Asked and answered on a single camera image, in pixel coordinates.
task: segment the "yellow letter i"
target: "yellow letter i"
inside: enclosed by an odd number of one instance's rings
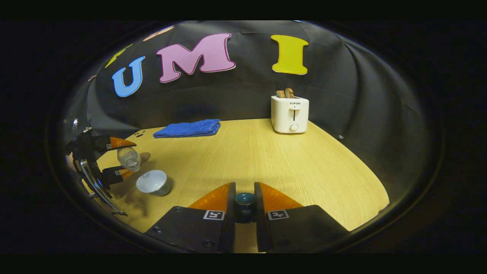
[[[286,35],[272,35],[279,44],[279,59],[272,66],[275,72],[304,75],[308,69],[303,66],[303,47],[308,45],[303,39]]]

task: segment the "letter u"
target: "letter u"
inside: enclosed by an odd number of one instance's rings
[[[129,64],[129,67],[132,68],[133,78],[132,84],[129,86],[126,86],[123,82],[123,72],[125,71],[125,68],[122,68],[113,74],[113,86],[115,87],[115,92],[118,96],[127,97],[139,89],[140,85],[142,84],[142,60],[144,59],[145,56],[142,56]]]

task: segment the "screw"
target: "screw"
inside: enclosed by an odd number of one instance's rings
[[[203,242],[203,245],[206,247],[212,247],[214,245],[214,243],[212,241],[206,241],[206,242]]]
[[[158,234],[162,233],[162,229],[158,226],[154,226],[154,231],[156,231]]]

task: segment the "black fabric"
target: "black fabric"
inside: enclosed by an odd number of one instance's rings
[[[90,83],[88,81],[82,83],[72,94],[71,98],[66,100],[64,111],[64,119],[62,120],[63,145],[66,152],[69,154],[73,150],[69,143],[73,140],[75,135],[83,133],[83,130],[88,127],[87,113],[87,98],[88,88]],[[78,119],[77,130],[73,132],[73,121]]]
[[[160,83],[161,57],[156,52],[173,44],[193,50],[204,37],[230,33],[227,49],[236,68],[192,75]],[[397,66],[343,34],[307,22],[188,21],[142,42],[151,33],[127,41],[128,47],[110,66],[97,64],[89,83],[86,122],[95,134],[126,138],[140,129],[202,119],[270,118],[270,96],[290,87],[309,99],[309,120],[338,138],[384,184],[391,203],[399,201],[428,172],[435,133],[420,90]],[[271,35],[309,42],[303,49],[306,75],[276,73],[279,56]],[[121,68],[124,83],[132,82],[128,64],[138,57],[143,81],[132,95],[121,98],[112,75]]]

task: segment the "toaster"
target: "toaster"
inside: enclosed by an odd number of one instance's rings
[[[271,124],[279,133],[303,133],[308,128],[309,101],[271,96]]]

